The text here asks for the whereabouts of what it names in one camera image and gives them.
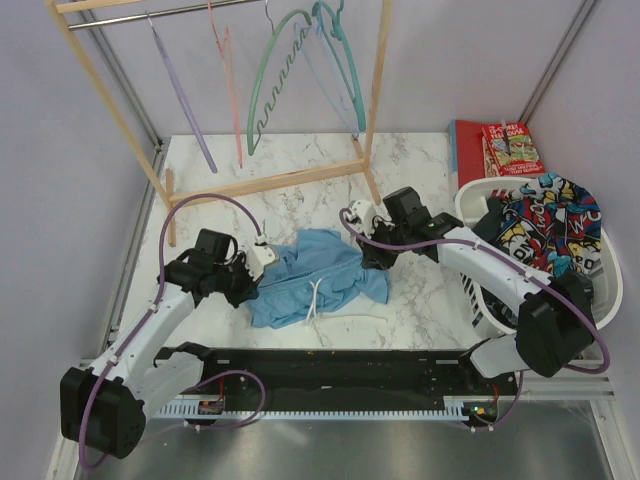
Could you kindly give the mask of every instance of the light blue t-shirt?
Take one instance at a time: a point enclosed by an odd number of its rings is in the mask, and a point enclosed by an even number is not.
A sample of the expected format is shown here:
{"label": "light blue t-shirt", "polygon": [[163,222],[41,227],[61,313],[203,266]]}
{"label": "light blue t-shirt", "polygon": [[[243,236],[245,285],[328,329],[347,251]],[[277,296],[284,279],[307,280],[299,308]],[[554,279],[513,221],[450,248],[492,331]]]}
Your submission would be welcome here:
{"label": "light blue t-shirt", "polygon": [[360,293],[379,303],[389,301],[389,273],[362,268],[362,252],[344,243],[335,230],[299,230],[297,245],[275,247],[280,263],[265,270],[259,297],[245,302],[254,327],[281,328],[306,318],[312,282],[319,280],[319,312],[335,312]]}

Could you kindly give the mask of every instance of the marble surface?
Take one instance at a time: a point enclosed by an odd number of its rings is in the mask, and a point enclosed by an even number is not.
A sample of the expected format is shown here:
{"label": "marble surface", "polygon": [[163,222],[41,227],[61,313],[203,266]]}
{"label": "marble surface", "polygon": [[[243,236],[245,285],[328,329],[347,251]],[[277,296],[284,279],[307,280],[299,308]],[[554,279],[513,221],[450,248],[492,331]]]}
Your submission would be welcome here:
{"label": "marble surface", "polygon": [[[209,170],[194,137],[172,138],[165,166],[175,173],[177,192],[356,158],[349,135],[266,135],[256,154],[247,156],[240,169],[233,135],[208,136],[206,141],[220,170],[217,175]],[[381,195],[412,186],[432,212],[451,212],[448,155],[445,134],[377,134],[372,170]],[[370,198],[362,174],[247,195],[239,201],[264,222],[270,243],[293,243],[301,228],[332,228],[354,244],[340,224],[338,211],[359,198]],[[156,197],[122,326],[144,307],[155,283],[158,236],[165,215]],[[177,215],[177,247],[165,246],[165,261],[193,246],[204,227],[231,233],[241,244],[251,242],[255,235],[245,215],[224,202],[186,207]],[[193,341],[211,347],[448,349],[468,347],[479,340],[469,323],[468,300],[455,272],[407,253],[391,270],[391,279],[388,305],[361,295],[339,312],[278,330],[251,327],[245,306],[234,309],[222,295],[214,294],[174,331],[167,345]]]}

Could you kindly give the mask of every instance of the pink hanger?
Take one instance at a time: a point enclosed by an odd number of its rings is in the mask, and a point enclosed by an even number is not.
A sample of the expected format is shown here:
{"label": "pink hanger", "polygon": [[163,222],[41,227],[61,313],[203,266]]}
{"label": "pink hanger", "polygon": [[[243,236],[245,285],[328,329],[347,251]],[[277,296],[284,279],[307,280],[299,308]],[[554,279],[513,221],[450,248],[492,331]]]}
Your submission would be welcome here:
{"label": "pink hanger", "polygon": [[243,166],[242,162],[242,140],[240,139],[240,114],[238,111],[238,96],[236,94],[236,75],[233,68],[233,53],[231,50],[231,32],[229,28],[224,30],[224,39],[220,44],[218,38],[218,31],[216,30],[216,23],[213,18],[213,8],[211,8],[211,0],[207,0],[209,5],[209,17],[211,18],[211,26],[213,27],[213,34],[216,37],[216,45],[222,58],[222,65],[224,68],[224,78],[227,83],[227,94],[229,95],[229,101],[231,103],[231,115],[233,116],[233,128],[236,131],[236,148],[238,150],[238,163],[240,168]]}

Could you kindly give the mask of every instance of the book cover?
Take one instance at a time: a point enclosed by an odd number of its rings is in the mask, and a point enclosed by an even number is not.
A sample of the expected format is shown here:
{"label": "book cover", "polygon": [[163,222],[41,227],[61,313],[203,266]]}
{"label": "book cover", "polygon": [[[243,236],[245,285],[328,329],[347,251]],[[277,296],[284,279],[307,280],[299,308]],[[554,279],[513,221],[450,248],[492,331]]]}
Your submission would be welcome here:
{"label": "book cover", "polygon": [[496,162],[493,161],[493,155],[491,155],[489,144],[487,144],[487,139],[484,136],[482,137],[482,153],[484,156],[484,176],[486,178],[499,177],[498,167]]}
{"label": "book cover", "polygon": [[511,155],[507,150],[501,124],[484,125],[482,133],[501,176],[537,176],[545,173],[529,129],[524,123],[507,123]]}
{"label": "book cover", "polygon": [[449,124],[450,181],[453,195],[467,183],[484,178],[482,125],[482,123],[466,120],[452,120]]}

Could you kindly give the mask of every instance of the cartoon print cloth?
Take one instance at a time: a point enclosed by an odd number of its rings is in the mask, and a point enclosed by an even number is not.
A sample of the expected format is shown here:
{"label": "cartoon print cloth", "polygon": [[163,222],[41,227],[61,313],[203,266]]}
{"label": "cartoon print cloth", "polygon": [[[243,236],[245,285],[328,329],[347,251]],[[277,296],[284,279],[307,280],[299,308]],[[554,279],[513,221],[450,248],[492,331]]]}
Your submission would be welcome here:
{"label": "cartoon print cloth", "polygon": [[[600,207],[586,189],[547,173],[519,190],[493,196],[504,205],[494,245],[511,257],[555,277],[567,269],[588,275],[600,260]],[[487,306],[496,318],[517,323],[517,317],[487,293]]]}

